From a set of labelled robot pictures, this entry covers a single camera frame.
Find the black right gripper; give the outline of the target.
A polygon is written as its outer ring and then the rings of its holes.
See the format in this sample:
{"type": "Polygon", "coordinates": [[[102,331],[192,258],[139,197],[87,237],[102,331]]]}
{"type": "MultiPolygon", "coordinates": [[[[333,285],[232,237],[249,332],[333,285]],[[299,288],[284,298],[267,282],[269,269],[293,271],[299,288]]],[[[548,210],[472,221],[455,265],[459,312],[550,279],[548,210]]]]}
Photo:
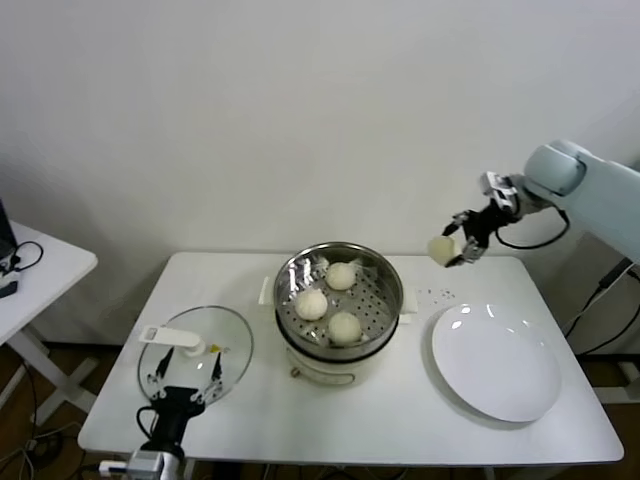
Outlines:
{"type": "Polygon", "coordinates": [[[444,227],[443,236],[451,236],[458,230],[471,237],[463,246],[451,239],[449,258],[445,262],[446,268],[473,264],[479,260],[488,246],[490,236],[500,228],[519,221],[519,218],[509,209],[501,208],[496,201],[491,201],[480,212],[465,210],[452,217],[451,222],[444,227]]]}

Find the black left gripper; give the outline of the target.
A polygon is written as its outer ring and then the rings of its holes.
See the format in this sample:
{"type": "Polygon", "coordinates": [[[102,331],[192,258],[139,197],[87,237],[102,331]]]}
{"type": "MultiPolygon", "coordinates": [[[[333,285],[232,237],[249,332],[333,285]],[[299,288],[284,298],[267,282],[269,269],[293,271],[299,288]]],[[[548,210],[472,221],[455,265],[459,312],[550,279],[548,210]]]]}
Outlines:
{"type": "Polygon", "coordinates": [[[224,391],[222,353],[198,360],[196,369],[201,377],[197,390],[188,387],[168,386],[164,379],[174,354],[171,347],[159,361],[155,371],[147,374],[147,386],[151,407],[157,415],[155,426],[148,440],[148,448],[155,451],[181,451],[181,443],[188,423],[205,411],[204,403],[213,403],[224,391]]]}

